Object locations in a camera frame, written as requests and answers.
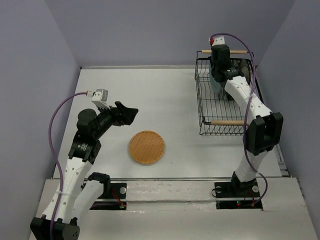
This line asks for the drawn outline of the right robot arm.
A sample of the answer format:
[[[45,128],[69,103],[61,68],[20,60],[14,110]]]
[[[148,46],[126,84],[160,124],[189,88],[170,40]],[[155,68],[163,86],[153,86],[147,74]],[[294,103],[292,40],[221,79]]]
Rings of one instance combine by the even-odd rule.
[[[211,46],[211,64],[213,79],[235,100],[244,114],[244,156],[231,181],[221,188],[224,193],[242,196],[253,187],[267,153],[279,143],[284,118],[262,103],[242,70],[232,65],[230,48],[226,44]]]

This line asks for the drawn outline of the large black striped plate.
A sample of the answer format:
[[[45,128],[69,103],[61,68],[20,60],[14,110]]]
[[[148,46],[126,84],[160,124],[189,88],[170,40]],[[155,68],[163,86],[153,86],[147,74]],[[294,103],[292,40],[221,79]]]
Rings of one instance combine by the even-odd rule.
[[[246,81],[250,83],[251,81],[251,74],[250,74],[250,67],[246,59],[241,59],[239,63],[240,70],[242,71]]]

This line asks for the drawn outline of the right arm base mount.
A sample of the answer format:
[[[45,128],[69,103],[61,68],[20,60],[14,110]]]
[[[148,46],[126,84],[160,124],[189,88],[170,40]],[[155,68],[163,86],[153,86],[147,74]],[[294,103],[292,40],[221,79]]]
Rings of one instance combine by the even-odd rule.
[[[240,182],[235,173],[229,181],[214,183],[211,195],[218,210],[263,209],[257,179]]]

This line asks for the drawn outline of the small black striped plate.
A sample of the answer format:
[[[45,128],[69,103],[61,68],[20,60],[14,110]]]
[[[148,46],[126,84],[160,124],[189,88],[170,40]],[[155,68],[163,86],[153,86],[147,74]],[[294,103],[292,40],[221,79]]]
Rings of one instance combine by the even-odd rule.
[[[242,67],[242,62],[240,59],[232,59],[231,60],[231,65],[234,68],[240,69]]]

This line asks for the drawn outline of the blue floral plate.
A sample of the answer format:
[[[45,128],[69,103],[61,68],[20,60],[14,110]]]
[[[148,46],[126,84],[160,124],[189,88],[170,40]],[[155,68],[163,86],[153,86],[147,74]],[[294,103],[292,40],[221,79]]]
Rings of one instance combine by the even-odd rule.
[[[233,97],[226,92],[223,88],[220,89],[219,93],[218,93],[218,98],[220,100],[228,100],[228,101],[233,101]]]

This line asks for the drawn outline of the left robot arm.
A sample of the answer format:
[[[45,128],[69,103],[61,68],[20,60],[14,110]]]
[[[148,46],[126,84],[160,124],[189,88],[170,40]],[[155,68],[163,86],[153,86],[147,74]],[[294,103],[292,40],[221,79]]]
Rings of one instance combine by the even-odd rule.
[[[129,126],[139,110],[121,102],[108,107],[96,104],[99,113],[87,108],[77,116],[77,132],[68,153],[66,168],[49,205],[41,217],[34,217],[30,229],[37,240],[76,240],[80,235],[80,220],[99,198],[110,194],[111,179],[92,168],[101,149],[100,137],[111,126]]]

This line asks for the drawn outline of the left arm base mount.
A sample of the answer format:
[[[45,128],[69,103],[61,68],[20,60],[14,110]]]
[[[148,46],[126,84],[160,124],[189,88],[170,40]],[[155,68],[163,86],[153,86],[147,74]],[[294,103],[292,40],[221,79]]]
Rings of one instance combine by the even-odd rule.
[[[125,211],[127,209],[127,183],[112,182],[109,192],[103,192],[92,204],[92,211]]]

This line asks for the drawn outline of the teal plate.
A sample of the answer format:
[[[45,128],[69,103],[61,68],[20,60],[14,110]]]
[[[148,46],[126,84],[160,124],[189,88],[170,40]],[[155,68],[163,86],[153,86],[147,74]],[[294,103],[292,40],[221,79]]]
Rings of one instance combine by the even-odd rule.
[[[219,94],[221,91],[221,85],[216,82],[215,78],[212,75],[212,70],[213,70],[213,64],[212,64],[212,57],[208,57],[209,60],[209,79],[210,79],[210,85],[211,89],[215,94]]]

